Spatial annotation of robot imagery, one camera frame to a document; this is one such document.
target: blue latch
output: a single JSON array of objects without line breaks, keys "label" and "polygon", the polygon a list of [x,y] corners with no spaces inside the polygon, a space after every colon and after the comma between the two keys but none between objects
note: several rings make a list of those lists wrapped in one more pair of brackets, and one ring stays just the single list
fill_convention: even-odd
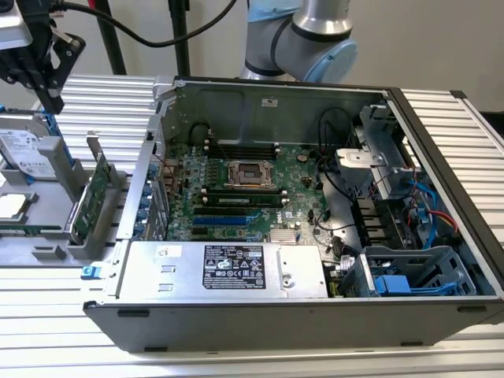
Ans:
[{"label": "blue latch", "polygon": [[99,266],[84,266],[82,272],[80,273],[80,279],[82,280],[100,280],[100,272],[102,268]]},{"label": "blue latch", "polygon": [[375,278],[376,291],[380,295],[411,295],[406,276],[379,276]]}]

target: green circuit board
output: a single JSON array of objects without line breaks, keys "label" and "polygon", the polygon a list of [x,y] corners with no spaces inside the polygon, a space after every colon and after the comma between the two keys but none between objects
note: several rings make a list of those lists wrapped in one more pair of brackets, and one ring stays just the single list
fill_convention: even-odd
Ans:
[{"label": "green circuit board", "polygon": [[299,245],[314,245],[313,225],[308,222],[308,212],[312,209],[318,215],[326,208],[324,191],[315,188],[317,166],[315,158],[306,162],[297,159],[299,155],[309,155],[308,150],[300,146],[282,146],[276,160],[268,161],[271,167],[271,183],[275,189],[287,191],[289,203],[282,208],[246,208],[247,225],[194,225],[195,210],[204,208],[202,187],[211,181],[210,169],[215,179],[215,187],[223,187],[228,179],[228,166],[231,161],[212,159],[204,155],[201,148],[190,148],[177,144],[169,148],[167,157],[176,159],[180,168],[175,174],[176,182],[185,183],[179,189],[169,191],[170,219],[167,240],[244,240],[263,242],[275,229],[292,229],[298,235]]}]

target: sticker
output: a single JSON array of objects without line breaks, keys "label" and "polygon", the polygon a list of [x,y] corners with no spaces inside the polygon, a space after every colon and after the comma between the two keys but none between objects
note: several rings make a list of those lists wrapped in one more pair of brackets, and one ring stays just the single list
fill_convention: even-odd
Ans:
[{"label": "sticker", "polygon": [[182,256],[182,246],[164,245],[156,248],[158,258],[179,258]]},{"label": "sticker", "polygon": [[205,289],[266,289],[262,246],[205,246]]},{"label": "sticker", "polygon": [[348,270],[355,263],[355,258],[352,258],[349,254],[342,254],[339,259],[339,266],[341,270]]},{"label": "sticker", "polygon": [[276,108],[278,106],[277,98],[263,98],[261,101],[261,106],[266,108]]},{"label": "sticker", "polygon": [[36,179],[53,179],[53,167],[37,150],[39,138],[26,130],[0,130],[0,148],[15,168]]}]

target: red cable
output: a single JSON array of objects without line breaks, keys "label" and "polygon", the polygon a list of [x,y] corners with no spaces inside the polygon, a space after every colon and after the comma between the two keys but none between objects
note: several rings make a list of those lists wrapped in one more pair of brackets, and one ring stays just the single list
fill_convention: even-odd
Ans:
[{"label": "red cable", "polygon": [[448,214],[443,213],[441,211],[435,211],[435,210],[429,210],[428,213],[434,214],[434,215],[436,215],[438,217],[443,217],[444,219],[446,219],[447,221],[449,221],[454,226],[454,231],[455,232],[458,231],[457,222],[455,222],[454,218],[450,217]]}]

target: black power cord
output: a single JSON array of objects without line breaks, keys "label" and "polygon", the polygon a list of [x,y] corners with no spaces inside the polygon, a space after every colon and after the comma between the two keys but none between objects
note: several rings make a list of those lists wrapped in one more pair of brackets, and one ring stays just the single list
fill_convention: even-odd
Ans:
[{"label": "black power cord", "polygon": [[57,0],[50,11],[51,12],[59,12],[59,11],[66,11],[66,10],[75,10],[76,12],[87,13],[87,14],[95,16],[101,20],[104,20],[108,24],[111,24],[112,26],[118,28],[122,32],[124,32],[127,35],[129,35],[130,37],[132,37],[135,41],[142,43],[145,46],[153,47],[153,48],[161,48],[161,47],[168,47],[168,46],[176,45],[177,43],[186,41],[188,39],[195,37],[196,35],[202,34],[203,32],[210,29],[212,26],[217,24],[220,20],[222,20],[229,13],[231,8],[235,4],[236,4],[236,0],[231,0],[229,2],[229,4],[224,8],[224,10],[222,12],[220,12],[220,14],[217,17],[215,17],[213,20],[211,20],[208,24],[205,24],[205,25],[201,26],[200,28],[198,28],[194,31],[191,31],[190,33],[187,33],[186,35],[182,35],[178,38],[170,39],[170,40],[164,41],[164,42],[148,41],[148,40],[140,37],[133,30],[126,27],[121,22],[119,22],[115,18],[109,16],[108,14],[100,12],[99,10],[96,10],[96,9],[92,9],[88,6],[82,6],[81,4],[76,4],[75,2],[65,2],[63,0]]}]

